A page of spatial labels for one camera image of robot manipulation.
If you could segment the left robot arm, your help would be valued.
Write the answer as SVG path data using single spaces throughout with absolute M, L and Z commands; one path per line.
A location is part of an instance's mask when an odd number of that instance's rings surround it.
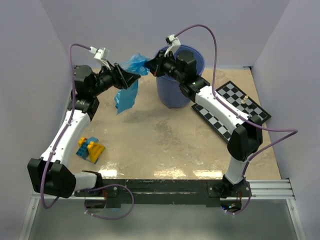
M 101 67 L 98 73 L 88 65 L 73 68 L 74 89 L 65 120 L 46 151 L 30 159 L 27 170 L 35 192 L 69 198 L 74 192 L 86 190 L 99 196 L 104 190 L 101 174 L 94 171 L 72 173 L 68 169 L 72 151 L 83 131 L 92 121 L 99 106 L 98 95 L 109 88 L 128 89 L 140 74 L 123 69 L 118 63 Z

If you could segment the white chess piece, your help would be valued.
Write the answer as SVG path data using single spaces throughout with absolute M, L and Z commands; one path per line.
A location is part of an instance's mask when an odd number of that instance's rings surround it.
M 245 95 L 245 96 L 243 97 L 243 99 L 241 100 L 241 104 L 242 104 L 242 105 L 246 104 L 248 98 L 249 98 L 249 96 L 248 96 L 248 95 Z

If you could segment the blue plastic trash bin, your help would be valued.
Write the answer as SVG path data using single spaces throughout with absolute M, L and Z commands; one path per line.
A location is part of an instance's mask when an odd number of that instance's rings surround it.
M 202 75 L 205 69 L 204 56 L 194 47 L 182 44 L 174 54 L 174 57 L 176 57 L 180 51 L 184 50 L 193 53 L 193 56 L 196 59 L 196 73 Z M 189 98 L 183 95 L 179 85 L 179 82 L 166 74 L 160 77 L 156 77 L 158 97 L 168 109 L 182 108 L 189 104 L 191 101 Z

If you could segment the aluminium frame rail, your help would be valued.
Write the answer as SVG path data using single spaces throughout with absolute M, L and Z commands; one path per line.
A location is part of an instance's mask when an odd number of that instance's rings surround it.
M 137 204 L 166 204 L 168 201 L 178 203 L 194 202 L 199 204 L 205 199 L 234 200 L 242 196 L 254 199 L 281 200 L 294 199 L 289 180 L 248 180 L 232 193 L 218 190 L 220 179 L 104 179 L 105 190 L 109 199 L 130 197 L 130 193 L 121 187 L 127 187 Z

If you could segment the yellow blue toy block pile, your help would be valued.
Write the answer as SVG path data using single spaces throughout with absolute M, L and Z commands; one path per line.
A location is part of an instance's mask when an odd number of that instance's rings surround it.
M 99 157 L 106 149 L 104 145 L 99 143 L 99 139 L 96 137 L 81 137 L 78 141 L 79 149 L 76 155 L 86 161 L 96 164 Z

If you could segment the single blue trash bag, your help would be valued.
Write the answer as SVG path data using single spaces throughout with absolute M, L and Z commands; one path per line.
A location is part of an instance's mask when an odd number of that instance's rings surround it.
M 120 64 L 120 66 L 130 74 L 134 74 L 137 79 L 130 80 L 127 89 L 120 89 L 114 97 L 117 114 L 131 109 L 136 101 L 139 89 L 139 79 L 147 76 L 150 70 L 145 67 L 145 63 L 150 59 L 146 56 L 136 53 L 129 60 Z

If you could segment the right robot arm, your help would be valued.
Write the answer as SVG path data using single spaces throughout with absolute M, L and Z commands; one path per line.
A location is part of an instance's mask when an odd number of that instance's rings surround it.
M 241 190 L 249 159 L 263 142 L 262 121 L 256 115 L 249 117 L 222 99 L 210 83 L 197 74 L 196 65 L 194 54 L 189 50 L 182 50 L 177 56 L 160 50 L 155 58 L 144 64 L 155 77 L 168 75 L 178 81 L 185 97 L 205 108 L 230 132 L 227 144 L 231 156 L 229 166 L 222 181 L 213 189 L 222 198 L 233 197 Z

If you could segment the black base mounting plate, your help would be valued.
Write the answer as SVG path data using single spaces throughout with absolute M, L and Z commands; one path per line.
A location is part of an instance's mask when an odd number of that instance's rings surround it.
M 248 183 L 235 186 L 222 179 L 103 179 L 103 190 L 79 190 L 89 206 L 120 208 L 122 205 L 204 205 L 220 207 L 226 199 L 250 197 Z

